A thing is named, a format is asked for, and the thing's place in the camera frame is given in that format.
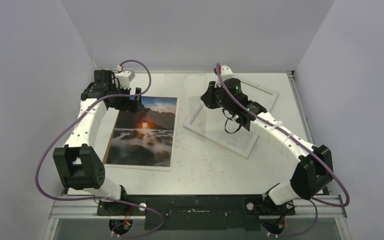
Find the white picture frame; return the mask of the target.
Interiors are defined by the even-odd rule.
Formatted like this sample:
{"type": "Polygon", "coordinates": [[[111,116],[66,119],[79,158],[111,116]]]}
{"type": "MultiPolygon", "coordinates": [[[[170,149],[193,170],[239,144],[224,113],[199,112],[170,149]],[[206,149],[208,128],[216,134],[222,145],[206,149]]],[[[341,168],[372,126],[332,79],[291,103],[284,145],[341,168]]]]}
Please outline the white picture frame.
{"type": "MultiPolygon", "coordinates": [[[[265,107],[270,111],[278,97],[278,93],[271,91],[267,88],[264,88],[258,84],[252,83],[244,78],[237,77],[241,81],[241,87],[244,93],[248,96],[251,101],[255,101],[265,107]]],[[[237,140],[237,141],[217,141],[212,139],[204,138],[207,141],[210,141],[214,144],[217,144],[245,159],[247,159],[251,153],[251,150],[256,143],[258,138],[257,134],[249,132],[252,134],[252,137],[247,140],[237,140]]]]}

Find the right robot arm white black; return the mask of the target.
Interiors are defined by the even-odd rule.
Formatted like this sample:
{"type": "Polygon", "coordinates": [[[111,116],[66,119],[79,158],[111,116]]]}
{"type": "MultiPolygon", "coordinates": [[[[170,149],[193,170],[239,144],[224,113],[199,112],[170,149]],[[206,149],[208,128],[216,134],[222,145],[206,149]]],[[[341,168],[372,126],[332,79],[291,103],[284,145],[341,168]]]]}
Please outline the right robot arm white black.
{"type": "Polygon", "coordinates": [[[328,147],[307,142],[284,127],[258,102],[251,101],[242,92],[237,78],[224,81],[227,89],[210,81],[200,97],[208,109],[221,109],[229,121],[240,129],[252,132],[276,148],[295,166],[291,178],[270,188],[263,197],[262,207],[270,215],[276,214],[283,204],[301,198],[310,200],[329,184],[333,177],[326,170],[332,167],[332,154],[328,147]]]}

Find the clear acrylic frame sheet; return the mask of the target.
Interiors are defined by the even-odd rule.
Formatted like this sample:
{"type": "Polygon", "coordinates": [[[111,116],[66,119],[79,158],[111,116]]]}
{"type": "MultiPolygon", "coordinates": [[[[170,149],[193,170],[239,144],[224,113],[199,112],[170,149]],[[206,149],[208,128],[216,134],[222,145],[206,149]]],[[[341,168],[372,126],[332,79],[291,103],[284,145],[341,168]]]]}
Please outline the clear acrylic frame sheet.
{"type": "Polygon", "coordinates": [[[209,109],[201,100],[202,93],[189,98],[189,116],[183,123],[186,130],[206,139],[219,142],[247,140],[253,135],[233,121],[233,116],[222,108],[209,109]]]}

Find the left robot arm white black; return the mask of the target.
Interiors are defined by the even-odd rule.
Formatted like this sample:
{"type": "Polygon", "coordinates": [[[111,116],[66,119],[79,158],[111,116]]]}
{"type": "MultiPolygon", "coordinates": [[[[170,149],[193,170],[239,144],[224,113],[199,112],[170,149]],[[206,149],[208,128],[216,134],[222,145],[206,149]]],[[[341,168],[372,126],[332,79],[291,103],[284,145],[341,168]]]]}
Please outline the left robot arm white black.
{"type": "Polygon", "coordinates": [[[140,96],[130,98],[130,83],[135,73],[119,69],[95,70],[94,81],[80,96],[79,122],[75,124],[63,147],[53,151],[53,160],[66,188],[83,190],[109,203],[116,215],[129,210],[129,201],[123,198],[125,190],[106,178],[104,164],[94,149],[98,130],[109,108],[137,113],[144,109],[140,96]]]}

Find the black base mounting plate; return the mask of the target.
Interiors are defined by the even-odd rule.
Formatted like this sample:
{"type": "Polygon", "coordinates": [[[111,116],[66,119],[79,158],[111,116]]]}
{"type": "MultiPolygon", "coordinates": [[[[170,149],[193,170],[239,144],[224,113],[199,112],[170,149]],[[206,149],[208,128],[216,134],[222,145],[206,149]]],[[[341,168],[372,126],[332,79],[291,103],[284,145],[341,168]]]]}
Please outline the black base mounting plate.
{"type": "Polygon", "coordinates": [[[122,234],[138,222],[146,231],[258,231],[264,226],[278,232],[285,217],[296,213],[291,201],[275,205],[259,194],[129,195],[125,200],[99,201],[96,212],[100,217],[121,217],[109,226],[122,234]]]}

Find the aluminium front rail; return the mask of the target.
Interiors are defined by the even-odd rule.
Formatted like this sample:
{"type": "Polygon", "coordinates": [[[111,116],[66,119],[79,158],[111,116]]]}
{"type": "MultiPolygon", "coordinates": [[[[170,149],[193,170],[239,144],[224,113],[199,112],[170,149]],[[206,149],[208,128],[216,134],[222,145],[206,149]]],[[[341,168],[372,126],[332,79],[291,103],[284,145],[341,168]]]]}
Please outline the aluminium front rail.
{"type": "Polygon", "coordinates": [[[271,211],[264,205],[261,195],[129,195],[128,200],[135,207],[123,206],[118,203],[96,200],[55,201],[51,209],[52,219],[118,219],[127,216],[130,219],[144,219],[158,215],[149,211],[154,209],[165,217],[176,213],[186,214],[219,214],[223,217],[239,215],[251,217],[254,208],[263,219],[274,219],[282,214],[293,218],[310,218],[318,214],[319,218],[346,218],[343,207],[334,207],[303,199],[294,199],[271,211]]]}

